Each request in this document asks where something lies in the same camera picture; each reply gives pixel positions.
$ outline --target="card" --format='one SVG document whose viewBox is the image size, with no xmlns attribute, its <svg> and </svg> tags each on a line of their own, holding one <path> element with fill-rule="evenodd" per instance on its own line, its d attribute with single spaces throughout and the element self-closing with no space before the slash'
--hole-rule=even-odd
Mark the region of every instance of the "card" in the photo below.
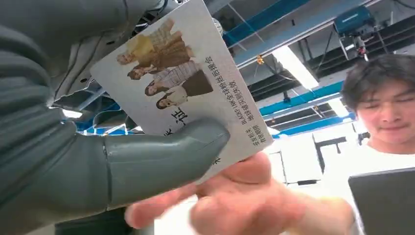
<svg viewBox="0 0 415 235">
<path fill-rule="evenodd" d="M 202 0 L 173 10 L 91 74 L 145 134 L 169 136 L 200 118 L 228 129 L 228 144 L 198 183 L 273 141 Z"/>
</svg>

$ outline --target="photo of people on card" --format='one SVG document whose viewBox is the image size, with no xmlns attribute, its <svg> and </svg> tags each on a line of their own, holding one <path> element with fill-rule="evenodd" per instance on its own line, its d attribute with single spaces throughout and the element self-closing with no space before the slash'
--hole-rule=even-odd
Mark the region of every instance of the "photo of people on card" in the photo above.
<svg viewBox="0 0 415 235">
<path fill-rule="evenodd" d="M 182 33 L 171 33 L 173 25 L 174 22 L 168 19 L 149 36 L 136 36 L 127 43 L 127 50 L 117 57 L 121 65 L 138 62 L 128 73 L 132 80 L 139 81 L 146 74 L 153 76 L 153 81 L 143 92 L 146 96 L 164 93 L 156 102 L 156 107 L 161 110 L 179 107 L 188 101 L 188 97 L 213 91 L 201 66 L 191 60 L 194 54 L 191 47 L 185 45 Z"/>
</svg>

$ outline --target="tablet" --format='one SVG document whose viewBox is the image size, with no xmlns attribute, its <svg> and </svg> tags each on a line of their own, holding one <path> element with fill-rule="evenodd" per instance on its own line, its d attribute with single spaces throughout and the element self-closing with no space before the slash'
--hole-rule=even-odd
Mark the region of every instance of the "tablet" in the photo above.
<svg viewBox="0 0 415 235">
<path fill-rule="evenodd" d="M 367 235 L 415 234 L 415 168 L 348 180 Z"/>
</svg>

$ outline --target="robotic hand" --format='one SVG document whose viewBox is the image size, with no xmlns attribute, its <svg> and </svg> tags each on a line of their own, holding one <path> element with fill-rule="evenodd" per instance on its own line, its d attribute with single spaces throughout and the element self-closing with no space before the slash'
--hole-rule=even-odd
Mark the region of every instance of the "robotic hand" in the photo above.
<svg viewBox="0 0 415 235">
<path fill-rule="evenodd" d="M 60 109 L 48 108 L 57 96 L 54 84 L 65 83 L 55 80 L 68 71 L 74 43 L 129 33 L 154 5 L 1 1 L 2 234 L 98 214 L 197 180 L 227 143 L 229 133 L 213 120 L 191 123 L 170 137 L 86 137 L 72 122 L 62 122 Z"/>
</svg>

